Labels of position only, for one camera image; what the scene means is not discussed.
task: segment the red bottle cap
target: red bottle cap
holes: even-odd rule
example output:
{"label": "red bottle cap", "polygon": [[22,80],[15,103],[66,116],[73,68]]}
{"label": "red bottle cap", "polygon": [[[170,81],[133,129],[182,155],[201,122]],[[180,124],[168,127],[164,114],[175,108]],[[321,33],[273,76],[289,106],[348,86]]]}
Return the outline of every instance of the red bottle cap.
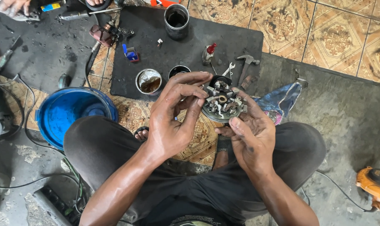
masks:
{"label": "red bottle cap", "polygon": [[214,52],[216,46],[217,46],[216,43],[213,43],[212,45],[208,46],[207,53],[212,54]]}

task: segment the open-end wrench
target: open-end wrench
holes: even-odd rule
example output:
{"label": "open-end wrench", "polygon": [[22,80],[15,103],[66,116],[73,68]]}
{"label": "open-end wrench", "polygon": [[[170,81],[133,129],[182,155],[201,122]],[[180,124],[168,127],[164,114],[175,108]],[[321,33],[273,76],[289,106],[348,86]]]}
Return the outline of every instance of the open-end wrench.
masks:
{"label": "open-end wrench", "polygon": [[229,64],[229,67],[228,69],[222,74],[222,76],[225,76],[228,72],[229,72],[229,69],[234,69],[235,68],[235,65],[236,64],[233,64],[232,65],[232,62]]}

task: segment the blue bucket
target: blue bucket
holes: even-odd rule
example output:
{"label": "blue bucket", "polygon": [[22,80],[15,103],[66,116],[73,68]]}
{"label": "blue bucket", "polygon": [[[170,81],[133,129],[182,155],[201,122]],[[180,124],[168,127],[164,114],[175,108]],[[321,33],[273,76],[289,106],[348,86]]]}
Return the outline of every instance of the blue bucket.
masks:
{"label": "blue bucket", "polygon": [[112,100],[99,90],[67,87],[49,95],[35,111],[39,131],[52,146],[63,150],[64,134],[74,121],[85,116],[118,120]]}

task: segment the forearm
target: forearm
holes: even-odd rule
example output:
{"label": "forearm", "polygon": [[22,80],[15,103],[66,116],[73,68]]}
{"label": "forearm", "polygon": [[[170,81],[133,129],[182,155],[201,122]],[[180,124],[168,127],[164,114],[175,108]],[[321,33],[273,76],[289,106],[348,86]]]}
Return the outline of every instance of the forearm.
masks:
{"label": "forearm", "polygon": [[115,226],[130,207],[145,180],[162,162],[146,145],[114,172],[94,193],[84,209],[80,226]]}
{"label": "forearm", "polygon": [[262,175],[248,173],[268,212],[279,226],[319,225],[314,211],[272,169]]}

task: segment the leg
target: leg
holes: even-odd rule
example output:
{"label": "leg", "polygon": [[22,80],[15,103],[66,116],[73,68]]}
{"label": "leg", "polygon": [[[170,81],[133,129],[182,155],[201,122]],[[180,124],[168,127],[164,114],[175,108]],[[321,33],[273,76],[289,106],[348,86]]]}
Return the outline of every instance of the leg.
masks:
{"label": "leg", "polygon": [[[317,170],[325,155],[323,138],[312,126],[297,122],[277,126],[273,166],[293,191]],[[196,177],[192,190],[195,199],[212,205],[233,223],[266,213],[260,195],[237,162]]]}
{"label": "leg", "polygon": [[[73,167],[93,190],[97,190],[133,156],[141,143],[116,122],[105,117],[88,116],[71,125],[63,146]],[[162,164],[144,183],[126,214],[132,222],[144,218],[162,199],[175,194],[184,180],[166,163]]]}

